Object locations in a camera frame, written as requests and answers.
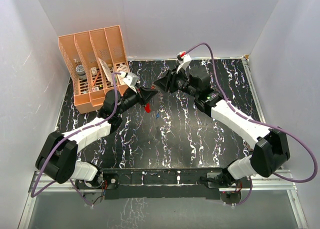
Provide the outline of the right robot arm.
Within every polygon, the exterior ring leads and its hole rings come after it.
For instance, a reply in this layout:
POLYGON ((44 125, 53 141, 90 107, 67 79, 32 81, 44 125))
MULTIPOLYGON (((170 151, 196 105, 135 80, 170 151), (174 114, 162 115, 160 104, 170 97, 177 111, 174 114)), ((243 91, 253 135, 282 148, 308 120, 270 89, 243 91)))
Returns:
POLYGON ((198 110, 218 120, 237 133, 253 149, 253 153, 230 163, 211 179, 212 183, 233 188, 244 177, 260 175, 268 178, 290 159, 287 136, 277 129, 251 122, 240 110, 231 108, 222 94, 211 87, 211 76, 204 66, 170 69, 154 85, 163 92, 178 90, 192 96, 198 110))

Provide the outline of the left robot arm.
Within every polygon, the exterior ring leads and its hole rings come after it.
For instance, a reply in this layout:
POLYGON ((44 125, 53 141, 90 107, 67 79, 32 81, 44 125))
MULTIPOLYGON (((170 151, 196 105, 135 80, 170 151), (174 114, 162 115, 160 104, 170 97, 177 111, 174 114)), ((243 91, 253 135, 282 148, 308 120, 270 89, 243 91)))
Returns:
POLYGON ((78 161, 77 154, 100 138, 115 132, 122 123, 121 115, 136 104, 150 112, 149 101, 157 94, 152 88, 128 88, 124 94, 108 91, 98 115, 91 122, 73 131, 50 133, 36 160, 35 167, 59 184, 68 180, 82 180, 93 189, 103 184, 97 166, 78 161))

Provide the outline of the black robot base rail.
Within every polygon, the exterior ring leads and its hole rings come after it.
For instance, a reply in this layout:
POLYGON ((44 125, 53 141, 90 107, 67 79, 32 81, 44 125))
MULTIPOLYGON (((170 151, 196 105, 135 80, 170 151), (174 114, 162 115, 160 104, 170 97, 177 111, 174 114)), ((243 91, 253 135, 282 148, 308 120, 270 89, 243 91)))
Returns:
POLYGON ((85 193, 101 193, 106 200, 129 198, 205 198, 238 203, 250 188, 244 177, 231 181, 221 168, 103 169, 93 186, 76 180, 85 193))

